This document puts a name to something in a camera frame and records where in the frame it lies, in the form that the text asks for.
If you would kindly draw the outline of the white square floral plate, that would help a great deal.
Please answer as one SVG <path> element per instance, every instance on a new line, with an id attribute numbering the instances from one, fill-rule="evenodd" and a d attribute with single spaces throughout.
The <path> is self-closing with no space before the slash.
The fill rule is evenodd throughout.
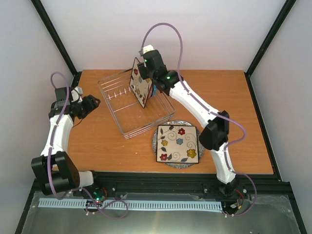
<path id="1" fill-rule="evenodd" d="M 153 87 L 152 80 L 150 78 L 143 79 L 140 75 L 138 64 L 140 61 L 138 58 L 134 58 L 133 67 L 130 76 L 130 89 L 133 91 L 139 104 L 142 108 L 145 108 L 147 100 L 150 96 L 151 89 Z"/>

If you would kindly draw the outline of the blue polka dot plate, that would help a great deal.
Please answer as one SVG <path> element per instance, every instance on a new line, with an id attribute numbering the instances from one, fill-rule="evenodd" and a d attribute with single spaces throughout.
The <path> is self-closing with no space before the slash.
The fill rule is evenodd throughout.
<path id="1" fill-rule="evenodd" d="M 156 91 L 157 91 L 157 87 L 155 85 L 152 85 L 150 92 L 149 92 L 149 98 L 154 96 L 156 94 Z"/>

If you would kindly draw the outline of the chrome wire dish rack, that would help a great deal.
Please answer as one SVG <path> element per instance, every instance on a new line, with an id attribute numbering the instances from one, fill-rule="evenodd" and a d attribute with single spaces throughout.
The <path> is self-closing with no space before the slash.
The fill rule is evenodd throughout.
<path id="1" fill-rule="evenodd" d="M 130 87 L 131 69 L 98 81 L 99 89 L 118 130 L 130 139 L 169 121 L 175 113 L 167 96 L 159 91 L 143 108 Z"/>

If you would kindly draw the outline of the grey speckled round plate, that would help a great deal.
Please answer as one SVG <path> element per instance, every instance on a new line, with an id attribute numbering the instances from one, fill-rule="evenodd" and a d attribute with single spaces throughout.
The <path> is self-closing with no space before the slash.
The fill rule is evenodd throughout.
<path id="1" fill-rule="evenodd" d="M 187 121 L 182 121 L 182 120 L 172 120 L 172 121 L 168 121 L 162 125 L 183 125 L 183 126 L 193 126 L 191 123 L 187 122 Z M 202 158 L 203 153 L 205 148 L 199 143 L 198 137 L 200 134 L 200 131 L 196 128 L 196 132 L 197 132 L 197 141 L 198 141 L 198 149 L 199 149 L 199 160 Z M 157 129 L 155 130 L 153 136 L 152 136 L 152 150 L 156 156 L 156 135 L 157 135 Z M 172 168 L 176 168 L 176 169 L 185 169 L 185 168 L 189 168 L 193 165 L 196 164 L 177 164 L 177 163 L 164 163 L 167 166 L 170 166 Z"/>

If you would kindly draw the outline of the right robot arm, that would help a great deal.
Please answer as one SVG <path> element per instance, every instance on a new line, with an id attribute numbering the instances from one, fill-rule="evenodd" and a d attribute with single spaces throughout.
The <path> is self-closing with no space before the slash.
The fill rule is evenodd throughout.
<path id="1" fill-rule="evenodd" d="M 140 55 L 144 59 L 138 65 L 142 78 L 150 78 L 160 92 L 182 104 L 203 127 L 198 138 L 199 142 L 211 152 L 216 177 L 219 180 L 219 193 L 224 197 L 230 197 L 236 190 L 238 182 L 228 151 L 229 114 L 212 108 L 191 89 L 177 71 L 169 71 L 161 54 L 153 46 L 143 47 Z"/>

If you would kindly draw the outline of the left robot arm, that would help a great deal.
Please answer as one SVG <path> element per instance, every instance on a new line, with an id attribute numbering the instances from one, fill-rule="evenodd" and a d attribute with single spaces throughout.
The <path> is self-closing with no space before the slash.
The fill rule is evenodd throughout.
<path id="1" fill-rule="evenodd" d="M 92 95 L 77 101 L 52 103 L 49 113 L 50 130 L 41 155 L 32 159 L 31 167 L 44 195 L 84 187 L 90 196 L 101 192 L 101 183 L 93 171 L 80 172 L 67 154 L 70 132 L 75 118 L 84 119 L 100 104 Z"/>

